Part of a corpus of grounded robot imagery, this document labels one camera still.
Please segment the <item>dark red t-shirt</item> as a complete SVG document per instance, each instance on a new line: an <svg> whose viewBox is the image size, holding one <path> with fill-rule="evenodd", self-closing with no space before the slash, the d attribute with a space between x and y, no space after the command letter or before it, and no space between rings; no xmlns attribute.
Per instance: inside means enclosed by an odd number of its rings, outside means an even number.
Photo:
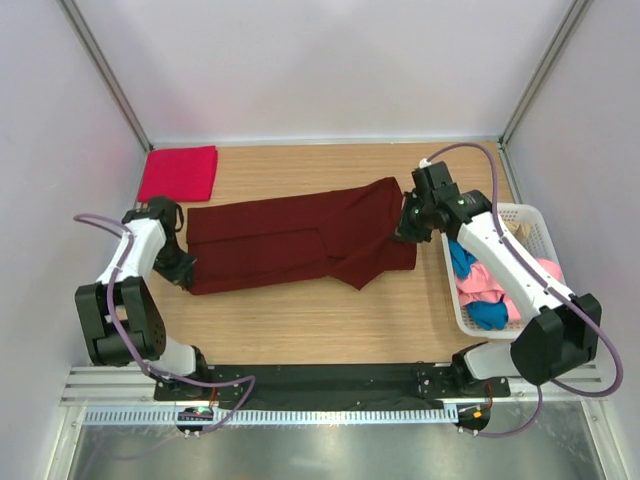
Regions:
<svg viewBox="0 0 640 480"><path fill-rule="evenodd" d="M332 277L357 290L411 271L417 247L394 239L403 194L393 177L323 193L188 211L193 295Z"/></svg>

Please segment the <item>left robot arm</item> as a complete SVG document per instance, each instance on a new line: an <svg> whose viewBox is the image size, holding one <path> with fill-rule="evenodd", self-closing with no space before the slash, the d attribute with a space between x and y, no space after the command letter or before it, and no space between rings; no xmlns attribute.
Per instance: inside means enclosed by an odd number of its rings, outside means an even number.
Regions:
<svg viewBox="0 0 640 480"><path fill-rule="evenodd" d="M148 287L153 272L184 290L191 287L195 257L177 239L184 227L182 207L157 196L127 211L120 221L88 213L74 220L119 240L103 273L75 292L91 362L110 367L135 364L166 395L204 398L212 386L204 355L169 336Z"/></svg>

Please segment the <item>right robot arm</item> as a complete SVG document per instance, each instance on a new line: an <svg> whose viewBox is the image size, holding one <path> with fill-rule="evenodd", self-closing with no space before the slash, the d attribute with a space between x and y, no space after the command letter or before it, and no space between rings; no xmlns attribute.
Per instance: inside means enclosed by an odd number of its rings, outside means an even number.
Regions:
<svg viewBox="0 0 640 480"><path fill-rule="evenodd" d="M461 192L443 162L424 160L412 173L396 233L421 242L439 231L485 267L513 302L524 327L511 342L461 351L450 372L453 389L472 396L487 379L516 375L541 386L591 362L598 351L602 308L591 294L576 295L547 272L508 231L496 206L480 191Z"/></svg>

